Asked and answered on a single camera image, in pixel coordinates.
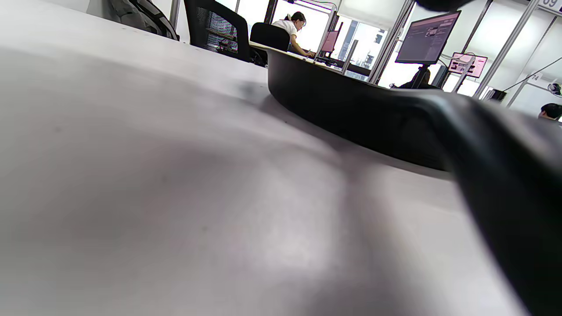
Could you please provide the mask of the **person's left hand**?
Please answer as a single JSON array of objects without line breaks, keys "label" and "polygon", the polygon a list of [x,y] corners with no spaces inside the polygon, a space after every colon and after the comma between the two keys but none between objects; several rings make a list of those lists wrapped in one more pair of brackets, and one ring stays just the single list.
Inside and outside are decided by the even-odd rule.
[{"label": "person's left hand", "polygon": [[416,4],[428,11],[453,12],[472,0],[416,0]]}]

